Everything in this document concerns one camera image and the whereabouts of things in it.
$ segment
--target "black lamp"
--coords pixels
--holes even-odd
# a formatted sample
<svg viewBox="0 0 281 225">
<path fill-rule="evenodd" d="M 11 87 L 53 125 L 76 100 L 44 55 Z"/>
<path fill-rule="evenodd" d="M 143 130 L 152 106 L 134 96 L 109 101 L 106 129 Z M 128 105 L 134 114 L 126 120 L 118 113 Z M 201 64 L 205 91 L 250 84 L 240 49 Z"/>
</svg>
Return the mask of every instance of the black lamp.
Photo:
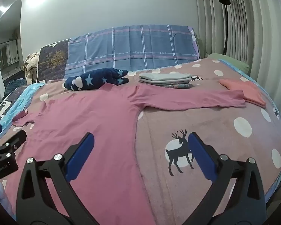
<svg viewBox="0 0 281 225">
<path fill-rule="evenodd" d="M 218 0 L 220 3 L 222 3 L 225 7 L 225 19 L 226 19 L 226 40 L 225 40 L 225 46 L 224 46 L 224 51 L 223 54 L 227 54 L 227 42 L 228 42 L 228 9 L 227 6 L 231 4 L 230 0 Z"/>
</svg>

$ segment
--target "folded orange garment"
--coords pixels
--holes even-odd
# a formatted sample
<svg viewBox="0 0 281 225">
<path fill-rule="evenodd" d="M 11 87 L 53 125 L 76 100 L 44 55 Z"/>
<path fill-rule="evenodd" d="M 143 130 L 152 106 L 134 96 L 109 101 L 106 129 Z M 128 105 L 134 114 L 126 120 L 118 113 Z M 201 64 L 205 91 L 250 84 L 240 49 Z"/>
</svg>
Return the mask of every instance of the folded orange garment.
<svg viewBox="0 0 281 225">
<path fill-rule="evenodd" d="M 243 82 L 241 80 L 220 79 L 220 84 L 229 90 L 242 90 L 244 92 L 244 100 L 255 104 L 262 108 L 266 108 L 266 102 L 262 99 L 261 92 L 257 85 L 251 81 Z"/>
</svg>

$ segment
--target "screw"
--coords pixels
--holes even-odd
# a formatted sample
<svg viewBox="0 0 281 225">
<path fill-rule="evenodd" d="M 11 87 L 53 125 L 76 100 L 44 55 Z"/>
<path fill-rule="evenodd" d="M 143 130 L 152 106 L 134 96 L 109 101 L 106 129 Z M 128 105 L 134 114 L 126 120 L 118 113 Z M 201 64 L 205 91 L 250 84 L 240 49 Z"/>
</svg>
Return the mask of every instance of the screw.
<svg viewBox="0 0 281 225">
<path fill-rule="evenodd" d="M 250 157 L 250 158 L 249 158 L 249 163 L 254 164 L 254 163 L 255 163 L 255 159 L 252 158 L 252 157 Z"/>
<path fill-rule="evenodd" d="M 32 163 L 33 162 L 33 158 L 32 157 L 29 157 L 28 159 L 27 159 L 27 163 Z"/>
<path fill-rule="evenodd" d="M 222 161 L 227 161 L 227 160 L 228 160 L 228 156 L 225 155 L 225 154 L 222 154 L 222 155 L 220 155 L 220 159 L 221 159 Z"/>
<path fill-rule="evenodd" d="M 62 157 L 63 157 L 62 154 L 56 154 L 54 156 L 54 160 L 59 161 Z"/>
</svg>

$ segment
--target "rolled blue blanket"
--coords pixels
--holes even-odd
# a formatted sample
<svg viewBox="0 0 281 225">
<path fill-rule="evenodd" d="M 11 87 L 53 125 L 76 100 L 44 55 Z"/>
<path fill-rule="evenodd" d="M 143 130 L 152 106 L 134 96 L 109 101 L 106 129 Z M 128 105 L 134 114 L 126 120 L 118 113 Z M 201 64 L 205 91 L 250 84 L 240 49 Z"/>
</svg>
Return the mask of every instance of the rolled blue blanket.
<svg viewBox="0 0 281 225">
<path fill-rule="evenodd" d="M 127 70 L 115 68 L 96 69 L 80 76 L 69 77 L 64 85 L 70 91 L 99 89 L 105 82 L 118 86 L 129 82 L 129 79 L 123 78 L 127 73 Z"/>
</svg>

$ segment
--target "deer print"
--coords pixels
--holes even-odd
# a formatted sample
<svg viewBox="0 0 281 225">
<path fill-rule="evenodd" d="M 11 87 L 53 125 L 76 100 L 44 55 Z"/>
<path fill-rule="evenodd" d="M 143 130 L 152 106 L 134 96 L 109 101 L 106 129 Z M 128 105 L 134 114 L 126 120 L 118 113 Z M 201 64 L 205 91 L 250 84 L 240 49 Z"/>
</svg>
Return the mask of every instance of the deer print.
<svg viewBox="0 0 281 225">
<path fill-rule="evenodd" d="M 171 176 L 174 176 L 172 171 L 171 171 L 171 165 L 174 161 L 174 165 L 177 167 L 178 171 L 180 173 L 183 173 L 179 166 L 177 165 L 177 161 L 178 161 L 178 158 L 179 157 L 186 157 L 187 159 L 187 162 L 189 163 L 191 169 L 194 169 L 193 166 L 191 165 L 191 161 L 194 160 L 194 156 L 192 156 L 192 159 L 191 161 L 189 160 L 189 157 L 188 157 L 188 154 L 191 153 L 191 151 L 189 150 L 189 147 L 188 147 L 188 141 L 185 139 L 186 137 L 186 130 L 183 132 L 183 130 L 179 130 L 180 133 L 183 134 L 182 137 L 180 136 L 177 136 L 178 135 L 178 131 L 176 132 L 176 134 L 172 134 L 172 137 L 174 139 L 177 139 L 179 140 L 179 144 L 181 144 L 181 147 L 179 147 L 178 149 L 175 149 L 175 150 L 165 150 L 169 156 L 169 159 L 170 159 L 170 162 L 169 162 L 169 172 L 170 172 L 170 175 Z"/>
</svg>

